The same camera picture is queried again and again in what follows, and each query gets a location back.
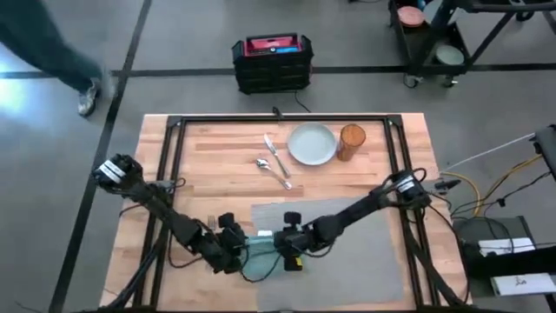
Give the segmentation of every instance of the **spoon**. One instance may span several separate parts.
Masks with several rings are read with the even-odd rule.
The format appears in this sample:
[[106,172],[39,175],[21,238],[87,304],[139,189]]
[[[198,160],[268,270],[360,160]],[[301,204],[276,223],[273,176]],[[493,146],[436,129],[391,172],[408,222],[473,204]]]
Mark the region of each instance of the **spoon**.
[[272,176],[274,176],[283,186],[286,190],[291,190],[292,189],[292,184],[289,183],[287,180],[283,179],[282,177],[278,176],[278,174],[276,174],[271,168],[270,168],[270,164],[268,163],[267,160],[265,159],[257,159],[256,160],[256,164],[257,167],[259,169],[264,169],[264,170],[268,170],[270,173],[272,173]]

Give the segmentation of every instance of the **butcher block tabletop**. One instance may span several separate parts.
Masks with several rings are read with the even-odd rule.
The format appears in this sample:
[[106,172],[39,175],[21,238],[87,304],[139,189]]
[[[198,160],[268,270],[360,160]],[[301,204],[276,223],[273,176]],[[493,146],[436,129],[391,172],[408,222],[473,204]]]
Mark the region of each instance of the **butcher block tabletop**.
[[[403,119],[413,167],[425,168],[428,174],[427,180],[436,179],[438,168],[424,115],[421,113],[400,115]],[[167,115],[146,115],[143,119],[135,159],[143,166],[146,181],[154,181],[156,178],[167,118]],[[322,122],[334,132],[336,138],[343,126],[356,123],[365,130],[367,139],[350,161],[342,162],[334,157],[320,166],[303,165],[288,154],[286,147],[288,135],[300,123],[302,122],[187,123],[178,175],[185,178],[186,183],[175,192],[174,208],[182,214],[199,218],[205,223],[208,216],[233,212],[235,220],[246,234],[255,235],[255,227],[251,221],[253,204],[364,196],[391,174],[382,123]],[[273,140],[281,160],[291,172],[291,177],[288,179],[293,185],[291,190],[285,190],[275,178],[262,172],[255,165],[256,158],[265,158],[281,175],[280,167],[264,143],[265,133]],[[393,137],[398,150],[396,153],[398,163],[402,164],[398,136],[394,133]],[[171,145],[170,156],[173,156],[173,149],[174,146]],[[124,207],[131,204],[133,203],[126,202]],[[433,205],[449,219],[445,203],[434,199]],[[400,228],[400,213],[393,208],[386,210],[392,243],[404,283],[403,300],[354,303],[327,309],[414,309],[414,295]],[[148,219],[149,213],[143,208],[130,210],[120,218],[101,305],[112,301],[135,273],[141,257]],[[452,231],[447,227],[446,222],[433,212],[426,214],[425,225],[434,266],[455,293],[463,297],[467,280]],[[198,257],[191,256],[176,242],[172,244],[171,253],[175,263],[186,263]],[[418,261],[417,264],[421,288],[427,300],[429,299],[427,282]],[[144,302],[149,300],[149,280],[152,279],[152,272],[153,270],[147,278]],[[237,273],[213,274],[203,261],[185,269],[174,269],[166,261],[157,308],[159,310],[257,310],[256,293],[257,284],[244,281]]]

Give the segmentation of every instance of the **cart wheel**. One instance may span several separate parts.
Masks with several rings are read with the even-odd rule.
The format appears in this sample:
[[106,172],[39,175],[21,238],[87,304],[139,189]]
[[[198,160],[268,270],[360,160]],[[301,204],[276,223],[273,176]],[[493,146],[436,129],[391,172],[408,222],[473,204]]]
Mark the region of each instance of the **cart wheel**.
[[444,77],[444,82],[442,82],[442,87],[444,88],[452,88],[458,83],[457,80],[453,79],[451,76]]
[[413,75],[404,74],[403,75],[403,84],[405,84],[406,87],[413,89],[413,88],[419,86],[419,83],[420,83],[421,79],[422,78],[420,78],[420,77],[415,77]]
[[520,12],[515,15],[515,20],[518,22],[525,22],[533,17],[534,12]]

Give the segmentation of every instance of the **black crate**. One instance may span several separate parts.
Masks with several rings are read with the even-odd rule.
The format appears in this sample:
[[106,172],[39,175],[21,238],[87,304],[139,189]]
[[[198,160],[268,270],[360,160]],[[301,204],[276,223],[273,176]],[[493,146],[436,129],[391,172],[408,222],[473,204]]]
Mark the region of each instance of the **black crate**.
[[301,36],[301,50],[296,52],[246,57],[244,42],[239,41],[232,53],[235,80],[245,94],[302,90],[310,84],[314,54],[311,41],[305,36]]

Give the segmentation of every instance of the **person's leg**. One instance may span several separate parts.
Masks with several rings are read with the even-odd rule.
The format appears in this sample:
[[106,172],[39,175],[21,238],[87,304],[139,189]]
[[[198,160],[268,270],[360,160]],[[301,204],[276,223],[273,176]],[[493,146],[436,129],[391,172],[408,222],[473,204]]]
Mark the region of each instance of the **person's leg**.
[[103,72],[63,41],[41,0],[1,0],[0,26],[0,40],[10,50],[79,91],[79,113],[92,113]]

